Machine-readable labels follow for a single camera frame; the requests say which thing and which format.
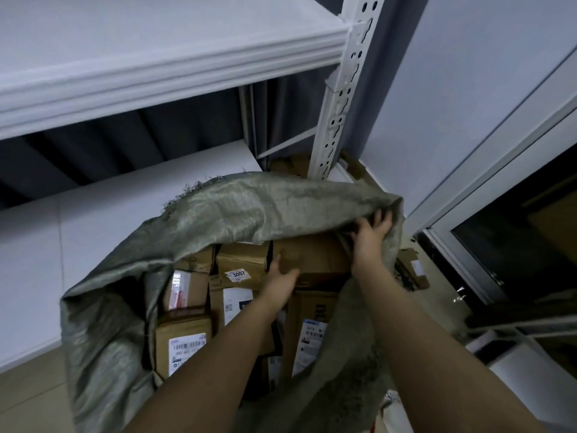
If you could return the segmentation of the plain brown cardboard box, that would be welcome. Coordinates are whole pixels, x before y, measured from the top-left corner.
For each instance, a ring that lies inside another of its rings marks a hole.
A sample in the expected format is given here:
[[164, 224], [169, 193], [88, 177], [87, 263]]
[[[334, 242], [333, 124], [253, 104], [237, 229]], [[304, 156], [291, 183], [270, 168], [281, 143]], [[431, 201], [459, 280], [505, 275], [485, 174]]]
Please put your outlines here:
[[334, 232], [274, 240], [272, 255], [281, 273], [299, 269], [295, 290], [340, 292], [350, 277], [351, 258]]

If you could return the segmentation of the small labelled cardboard parcel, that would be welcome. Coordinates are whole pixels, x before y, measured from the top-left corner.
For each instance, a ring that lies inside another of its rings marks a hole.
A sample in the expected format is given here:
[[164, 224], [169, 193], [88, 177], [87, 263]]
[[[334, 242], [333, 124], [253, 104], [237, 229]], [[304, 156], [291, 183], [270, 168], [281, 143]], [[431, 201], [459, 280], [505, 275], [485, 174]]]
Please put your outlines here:
[[395, 276], [408, 291], [429, 289], [430, 283], [418, 258], [411, 248], [400, 249], [394, 265]]

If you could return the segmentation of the grey-green woven sack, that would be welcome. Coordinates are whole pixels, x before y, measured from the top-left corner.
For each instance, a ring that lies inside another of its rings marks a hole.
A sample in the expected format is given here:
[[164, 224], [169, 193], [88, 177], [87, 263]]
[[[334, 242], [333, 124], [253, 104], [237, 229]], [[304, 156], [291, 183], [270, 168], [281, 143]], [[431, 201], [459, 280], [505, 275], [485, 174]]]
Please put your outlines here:
[[[341, 229], [378, 208], [393, 215], [381, 247], [392, 270], [402, 198], [378, 188], [251, 172], [214, 178], [170, 201], [61, 298], [77, 433], [120, 433], [160, 385], [149, 349], [172, 263], [211, 244]], [[233, 433], [360, 433], [392, 386], [358, 284], [349, 279], [317, 360], [270, 395], [242, 403]]]

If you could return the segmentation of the white shelf board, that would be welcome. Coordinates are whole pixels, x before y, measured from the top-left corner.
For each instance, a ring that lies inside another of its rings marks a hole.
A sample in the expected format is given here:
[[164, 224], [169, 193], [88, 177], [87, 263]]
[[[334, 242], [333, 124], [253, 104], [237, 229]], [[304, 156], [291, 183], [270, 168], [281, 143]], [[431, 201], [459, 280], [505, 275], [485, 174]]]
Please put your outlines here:
[[184, 189], [261, 171], [239, 140], [0, 211], [0, 373], [60, 345], [60, 305]]
[[340, 62], [315, 0], [0, 0], [0, 140]]

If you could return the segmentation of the dark grey curtain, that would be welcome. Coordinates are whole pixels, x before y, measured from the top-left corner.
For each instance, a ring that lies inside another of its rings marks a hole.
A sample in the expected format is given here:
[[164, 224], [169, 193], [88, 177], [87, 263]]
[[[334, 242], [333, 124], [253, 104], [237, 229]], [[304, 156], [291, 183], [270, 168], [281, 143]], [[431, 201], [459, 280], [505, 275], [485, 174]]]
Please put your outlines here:
[[[316, 125], [332, 67], [253, 84], [263, 152]], [[244, 138], [239, 88], [0, 140], [0, 210]]]

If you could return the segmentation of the pile of labelled cardboard parcels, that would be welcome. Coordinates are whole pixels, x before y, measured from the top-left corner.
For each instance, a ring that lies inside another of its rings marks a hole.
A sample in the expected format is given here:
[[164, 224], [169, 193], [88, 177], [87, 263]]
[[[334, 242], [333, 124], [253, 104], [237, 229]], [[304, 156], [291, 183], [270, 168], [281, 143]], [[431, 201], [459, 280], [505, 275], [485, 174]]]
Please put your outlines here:
[[[169, 378], [263, 289], [273, 241], [210, 245], [174, 264], [155, 331], [155, 372]], [[265, 331], [248, 398], [296, 376], [319, 353], [339, 292], [295, 290]]]

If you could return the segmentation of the white plastic crate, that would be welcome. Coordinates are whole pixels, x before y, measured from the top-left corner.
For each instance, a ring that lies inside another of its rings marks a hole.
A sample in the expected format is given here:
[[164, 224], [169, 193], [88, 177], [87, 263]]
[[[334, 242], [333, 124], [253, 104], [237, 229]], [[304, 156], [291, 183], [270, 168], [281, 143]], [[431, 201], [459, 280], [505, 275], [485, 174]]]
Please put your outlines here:
[[577, 410], [577, 379], [537, 342], [512, 330], [473, 332], [465, 348], [528, 406]]

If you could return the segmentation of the white framed glass door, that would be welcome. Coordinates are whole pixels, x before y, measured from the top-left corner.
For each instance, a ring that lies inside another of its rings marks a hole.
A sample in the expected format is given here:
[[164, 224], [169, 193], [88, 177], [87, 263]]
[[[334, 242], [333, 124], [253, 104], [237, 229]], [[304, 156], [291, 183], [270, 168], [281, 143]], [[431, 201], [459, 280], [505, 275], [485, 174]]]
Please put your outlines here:
[[475, 312], [577, 285], [577, 47], [407, 217]]

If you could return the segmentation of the person's left forearm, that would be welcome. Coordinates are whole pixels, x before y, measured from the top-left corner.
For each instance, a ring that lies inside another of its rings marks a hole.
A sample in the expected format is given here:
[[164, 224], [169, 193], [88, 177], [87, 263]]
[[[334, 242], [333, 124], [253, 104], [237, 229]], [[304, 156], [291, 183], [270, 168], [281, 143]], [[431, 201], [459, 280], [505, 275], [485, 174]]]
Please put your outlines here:
[[122, 433], [228, 433], [277, 314], [254, 299], [162, 384]]

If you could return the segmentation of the red and white package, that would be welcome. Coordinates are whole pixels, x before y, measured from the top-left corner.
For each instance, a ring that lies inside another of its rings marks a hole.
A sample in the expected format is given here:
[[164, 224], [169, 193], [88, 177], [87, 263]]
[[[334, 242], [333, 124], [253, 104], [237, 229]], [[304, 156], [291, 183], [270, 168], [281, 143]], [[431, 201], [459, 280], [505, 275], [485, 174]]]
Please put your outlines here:
[[397, 391], [388, 390], [385, 393], [378, 414], [382, 433], [414, 433]]

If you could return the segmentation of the flattened brown cardboard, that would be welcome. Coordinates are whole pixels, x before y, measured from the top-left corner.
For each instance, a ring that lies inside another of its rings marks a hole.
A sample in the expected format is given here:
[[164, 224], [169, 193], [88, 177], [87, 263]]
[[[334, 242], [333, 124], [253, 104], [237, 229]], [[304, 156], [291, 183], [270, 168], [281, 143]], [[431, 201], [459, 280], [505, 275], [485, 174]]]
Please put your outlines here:
[[[310, 154], [297, 153], [286, 158], [272, 160], [270, 171], [306, 178], [309, 161]], [[331, 168], [328, 174], [328, 181], [356, 183], [371, 186], [383, 192], [386, 191], [373, 179], [366, 167], [346, 150], [342, 150], [337, 162]]]

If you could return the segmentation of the person's left hand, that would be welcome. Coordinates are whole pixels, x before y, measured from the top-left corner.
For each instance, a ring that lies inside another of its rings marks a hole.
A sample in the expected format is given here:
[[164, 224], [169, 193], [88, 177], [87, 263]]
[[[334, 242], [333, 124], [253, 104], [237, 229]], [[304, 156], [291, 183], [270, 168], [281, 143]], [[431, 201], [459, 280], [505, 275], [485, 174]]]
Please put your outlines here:
[[274, 259], [280, 259], [281, 276], [269, 278], [269, 272], [265, 278], [264, 287], [258, 295], [258, 300], [266, 304], [271, 312], [279, 312], [289, 300], [300, 275], [299, 268], [289, 268], [287, 272], [282, 272], [285, 268], [282, 256], [278, 254]]

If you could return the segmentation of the white perforated shelf post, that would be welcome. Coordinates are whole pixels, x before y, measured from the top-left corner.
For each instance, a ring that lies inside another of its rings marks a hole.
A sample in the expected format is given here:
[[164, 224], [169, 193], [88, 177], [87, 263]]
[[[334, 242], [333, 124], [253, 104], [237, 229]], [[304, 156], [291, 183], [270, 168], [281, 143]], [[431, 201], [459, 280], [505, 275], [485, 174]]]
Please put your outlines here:
[[308, 179], [321, 181], [328, 178], [385, 1], [343, 0], [340, 17], [348, 32], [339, 64], [325, 82]]

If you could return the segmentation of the person's right forearm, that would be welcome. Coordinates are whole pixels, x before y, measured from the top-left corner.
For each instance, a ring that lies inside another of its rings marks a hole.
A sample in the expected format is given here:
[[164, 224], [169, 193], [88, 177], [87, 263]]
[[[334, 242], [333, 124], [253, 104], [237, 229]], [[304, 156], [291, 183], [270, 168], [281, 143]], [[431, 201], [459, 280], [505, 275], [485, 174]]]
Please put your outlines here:
[[505, 383], [376, 260], [356, 278], [414, 433], [547, 433]]

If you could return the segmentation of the person's right hand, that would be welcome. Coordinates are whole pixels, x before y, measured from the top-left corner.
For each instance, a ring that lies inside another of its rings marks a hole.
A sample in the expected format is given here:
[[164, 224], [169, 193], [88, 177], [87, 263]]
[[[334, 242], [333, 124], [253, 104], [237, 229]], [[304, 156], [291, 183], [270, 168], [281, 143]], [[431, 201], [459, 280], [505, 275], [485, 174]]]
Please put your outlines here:
[[360, 278], [370, 269], [382, 264], [381, 247], [385, 236], [393, 226], [393, 215], [390, 210], [383, 212], [377, 210], [372, 222], [368, 220], [367, 236], [361, 239], [354, 239], [354, 232], [351, 233], [353, 240], [353, 261], [352, 274]]

